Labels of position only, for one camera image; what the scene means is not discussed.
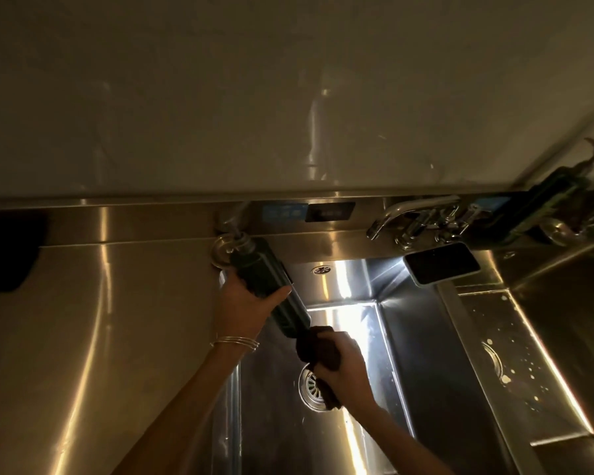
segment person's left hand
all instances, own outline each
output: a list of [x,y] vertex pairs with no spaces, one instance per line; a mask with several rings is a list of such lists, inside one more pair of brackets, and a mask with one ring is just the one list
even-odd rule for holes
[[246,289],[234,269],[229,270],[220,290],[214,325],[216,336],[246,337],[255,340],[270,312],[282,303],[293,287],[285,286],[266,298],[257,298]]

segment sink basin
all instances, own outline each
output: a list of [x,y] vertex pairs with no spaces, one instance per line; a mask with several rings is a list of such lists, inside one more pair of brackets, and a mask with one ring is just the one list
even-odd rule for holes
[[457,289],[520,431],[550,473],[594,474],[594,243],[475,255]]
[[[512,462],[436,288],[402,258],[287,265],[313,325],[347,331],[381,407],[457,473]],[[214,474],[394,474],[345,408],[321,411],[313,375],[272,320],[214,412]]]

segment phone screen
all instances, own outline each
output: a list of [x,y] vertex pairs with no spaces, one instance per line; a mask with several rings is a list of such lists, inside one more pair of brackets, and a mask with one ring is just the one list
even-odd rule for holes
[[461,242],[404,256],[405,265],[417,285],[430,285],[480,271],[471,250]]

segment silver bangle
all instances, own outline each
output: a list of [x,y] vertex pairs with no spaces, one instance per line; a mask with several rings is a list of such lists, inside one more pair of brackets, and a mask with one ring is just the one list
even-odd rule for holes
[[216,341],[209,343],[209,345],[214,346],[216,343],[236,343],[238,345],[243,345],[247,348],[250,348],[251,351],[257,350],[257,348],[260,346],[259,342],[247,337],[220,337]]

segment forearm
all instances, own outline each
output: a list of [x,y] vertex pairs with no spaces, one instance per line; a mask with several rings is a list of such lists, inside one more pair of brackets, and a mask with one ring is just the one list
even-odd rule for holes
[[453,475],[429,450],[403,430],[376,404],[352,414],[372,436],[398,473],[405,475]]
[[196,445],[222,385],[246,350],[236,344],[216,344],[113,475],[167,474],[177,470],[190,447]]

